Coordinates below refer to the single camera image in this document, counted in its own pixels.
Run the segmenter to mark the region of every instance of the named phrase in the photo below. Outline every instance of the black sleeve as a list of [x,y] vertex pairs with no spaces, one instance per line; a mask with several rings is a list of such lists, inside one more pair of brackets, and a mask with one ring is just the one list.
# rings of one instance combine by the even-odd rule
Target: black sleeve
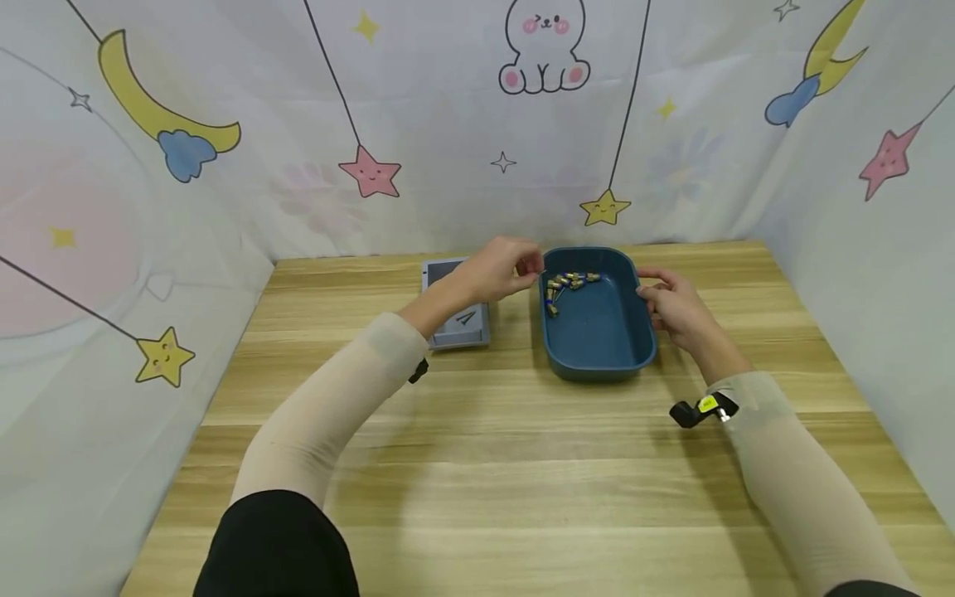
[[301,494],[246,496],[223,514],[194,597],[357,597],[348,547]]
[[919,597],[904,588],[875,581],[844,583],[826,593],[826,597]]

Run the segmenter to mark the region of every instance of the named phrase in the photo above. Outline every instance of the wooden tabletop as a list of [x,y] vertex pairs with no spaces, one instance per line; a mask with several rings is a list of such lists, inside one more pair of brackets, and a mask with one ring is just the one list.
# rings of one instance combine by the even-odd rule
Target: wooden tabletop
[[[955,542],[762,244],[623,247],[691,278],[875,511],[925,595]],[[439,255],[279,262],[123,594],[191,594],[246,445],[315,368],[420,290]],[[435,353],[361,428],[328,502],[362,594],[796,594],[712,421],[668,417],[704,384],[660,338],[623,385],[559,380],[536,294],[492,306],[487,349]]]

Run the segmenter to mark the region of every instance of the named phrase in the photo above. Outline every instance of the black wrist strap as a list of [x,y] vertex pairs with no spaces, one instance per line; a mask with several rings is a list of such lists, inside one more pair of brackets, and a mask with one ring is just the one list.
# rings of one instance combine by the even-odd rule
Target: black wrist strap
[[417,369],[414,370],[414,374],[408,378],[408,383],[415,383],[418,379],[421,379],[421,375],[428,372],[428,359],[423,358],[421,362],[418,363]]

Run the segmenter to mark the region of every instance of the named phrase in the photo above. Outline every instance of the blue plastic bowl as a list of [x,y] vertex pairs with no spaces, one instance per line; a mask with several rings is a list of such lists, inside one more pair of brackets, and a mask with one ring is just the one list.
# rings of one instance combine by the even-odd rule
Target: blue plastic bowl
[[[568,381],[622,381],[656,356],[647,303],[636,293],[637,270],[624,253],[605,246],[555,248],[543,256],[539,284],[543,345],[550,368]],[[558,273],[601,274],[600,282],[566,289],[557,317],[544,304],[546,280]]]

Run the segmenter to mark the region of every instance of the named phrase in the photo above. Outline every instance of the beige arm sleeve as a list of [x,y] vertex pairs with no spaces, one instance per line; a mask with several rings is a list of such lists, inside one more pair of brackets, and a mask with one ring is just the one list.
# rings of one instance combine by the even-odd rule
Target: beige arm sleeve
[[322,507],[345,444],[412,376],[427,348],[404,319],[379,315],[265,422],[245,451],[231,503],[286,489]]
[[768,373],[735,375],[709,391],[740,406],[725,425],[743,480],[808,594],[824,595],[856,580],[915,591],[859,492]]

